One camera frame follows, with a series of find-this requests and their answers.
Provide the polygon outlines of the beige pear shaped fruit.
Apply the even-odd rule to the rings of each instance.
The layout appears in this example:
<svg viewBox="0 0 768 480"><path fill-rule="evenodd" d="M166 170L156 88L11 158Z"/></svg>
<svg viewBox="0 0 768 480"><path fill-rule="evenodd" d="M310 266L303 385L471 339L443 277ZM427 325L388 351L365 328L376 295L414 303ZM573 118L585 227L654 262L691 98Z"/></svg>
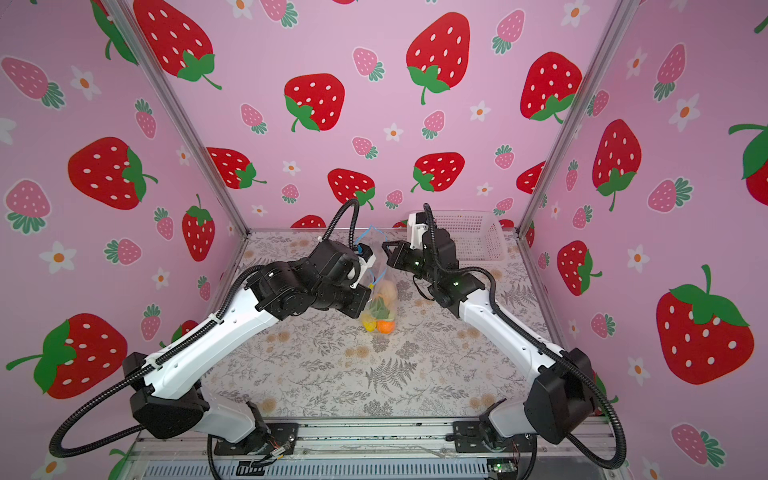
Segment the beige pear shaped fruit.
<svg viewBox="0 0 768 480"><path fill-rule="evenodd" d="M385 304L391 304L398 299L397 286L393 281L381 280L375 288L375 296L380 297Z"/></svg>

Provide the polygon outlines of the orange tangerine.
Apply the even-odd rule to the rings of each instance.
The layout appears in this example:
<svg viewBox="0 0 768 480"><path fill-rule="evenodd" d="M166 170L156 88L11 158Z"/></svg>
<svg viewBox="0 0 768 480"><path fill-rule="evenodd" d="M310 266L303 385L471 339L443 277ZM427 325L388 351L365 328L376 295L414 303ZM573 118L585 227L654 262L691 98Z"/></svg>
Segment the orange tangerine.
<svg viewBox="0 0 768 480"><path fill-rule="evenodd" d="M395 321L378 320L376 322L376 329L382 334L391 334L396 327Z"/></svg>

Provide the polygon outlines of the white radish with leaves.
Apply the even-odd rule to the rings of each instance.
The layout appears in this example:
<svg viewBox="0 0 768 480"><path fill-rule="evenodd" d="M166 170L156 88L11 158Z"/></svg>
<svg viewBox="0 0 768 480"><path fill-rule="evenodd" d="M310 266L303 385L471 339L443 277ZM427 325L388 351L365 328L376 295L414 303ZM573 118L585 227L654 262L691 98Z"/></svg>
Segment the white radish with leaves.
<svg viewBox="0 0 768 480"><path fill-rule="evenodd" d="M380 297L376 297L368 307L369 313L378 320L392 321L394 313L388 304L385 304Z"/></svg>

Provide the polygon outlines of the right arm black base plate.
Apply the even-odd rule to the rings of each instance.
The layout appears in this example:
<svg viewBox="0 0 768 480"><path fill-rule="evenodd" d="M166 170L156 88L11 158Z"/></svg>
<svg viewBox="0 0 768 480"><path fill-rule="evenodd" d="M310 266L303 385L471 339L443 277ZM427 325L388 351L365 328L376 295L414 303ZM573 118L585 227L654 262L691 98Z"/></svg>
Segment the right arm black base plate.
<svg viewBox="0 0 768 480"><path fill-rule="evenodd" d="M455 421L446 440L454 444L458 453L530 453L537 436L516 434L502 437L488 422L480 420Z"/></svg>

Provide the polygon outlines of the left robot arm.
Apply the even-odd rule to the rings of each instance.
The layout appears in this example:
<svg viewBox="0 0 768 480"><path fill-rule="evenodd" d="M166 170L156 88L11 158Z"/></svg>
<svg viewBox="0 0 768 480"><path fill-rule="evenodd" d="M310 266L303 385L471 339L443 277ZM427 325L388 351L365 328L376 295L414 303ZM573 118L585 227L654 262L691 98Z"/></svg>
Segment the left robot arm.
<svg viewBox="0 0 768 480"><path fill-rule="evenodd" d="M255 406L209 392L203 375L251 337L310 309L358 318L371 295L360 280L374 262L365 244L326 239L307 257L243 271L222 311L144 359L150 371L130 399L134 419L157 439L195 431L237 444L263 434Z"/></svg>

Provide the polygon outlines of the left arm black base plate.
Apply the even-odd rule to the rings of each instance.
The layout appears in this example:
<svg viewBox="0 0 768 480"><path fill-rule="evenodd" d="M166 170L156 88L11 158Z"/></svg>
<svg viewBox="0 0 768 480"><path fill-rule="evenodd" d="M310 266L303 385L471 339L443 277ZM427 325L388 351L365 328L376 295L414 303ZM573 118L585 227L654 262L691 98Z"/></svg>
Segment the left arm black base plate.
<svg viewBox="0 0 768 480"><path fill-rule="evenodd" d="M229 443L217 440L213 453L217 456L256 455L266 456L278 450L278 455L292 455L299 433L299 423L267 422L265 428L257 427L244 440Z"/></svg>

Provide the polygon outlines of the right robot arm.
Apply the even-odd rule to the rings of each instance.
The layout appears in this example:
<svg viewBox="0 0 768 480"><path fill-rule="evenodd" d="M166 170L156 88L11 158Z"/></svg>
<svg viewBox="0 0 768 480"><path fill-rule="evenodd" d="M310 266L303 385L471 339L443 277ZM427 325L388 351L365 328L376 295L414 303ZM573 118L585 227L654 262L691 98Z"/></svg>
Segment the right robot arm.
<svg viewBox="0 0 768 480"><path fill-rule="evenodd" d="M583 353L565 352L521 323L495 300L496 282L480 267L449 269L429 248L406 241L383 244L387 265L430 283L433 300L485 335L515 365L529 388L521 401L501 400L479 417L483 441L499 449L519 435L557 445L576 441L573 431L593 414L597 396L583 380L591 371Z"/></svg>

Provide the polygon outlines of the white plastic mesh basket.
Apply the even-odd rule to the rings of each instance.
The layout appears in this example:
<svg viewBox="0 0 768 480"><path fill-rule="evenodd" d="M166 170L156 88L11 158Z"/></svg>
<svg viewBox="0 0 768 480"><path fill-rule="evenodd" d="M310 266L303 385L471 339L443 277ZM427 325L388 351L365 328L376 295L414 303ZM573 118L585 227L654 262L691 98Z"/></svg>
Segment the white plastic mesh basket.
<svg viewBox="0 0 768 480"><path fill-rule="evenodd" d="M434 211L433 220L437 247L443 252L450 238L460 267L489 267L507 260L507 242L491 213Z"/></svg>

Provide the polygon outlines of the clear zip bag blue zipper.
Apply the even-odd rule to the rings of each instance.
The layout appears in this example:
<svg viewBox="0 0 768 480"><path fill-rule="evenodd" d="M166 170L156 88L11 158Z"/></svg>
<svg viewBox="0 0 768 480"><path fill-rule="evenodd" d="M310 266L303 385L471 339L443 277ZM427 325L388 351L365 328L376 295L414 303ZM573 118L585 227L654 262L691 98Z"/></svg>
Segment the clear zip bag blue zipper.
<svg viewBox="0 0 768 480"><path fill-rule="evenodd" d="M373 266L363 274L359 282L371 289L369 301L360 314L360 321L367 332L391 334L396 327L398 289L383 249L383 244L388 241L388 234L373 226L357 238L358 243L368 245L375 255Z"/></svg>

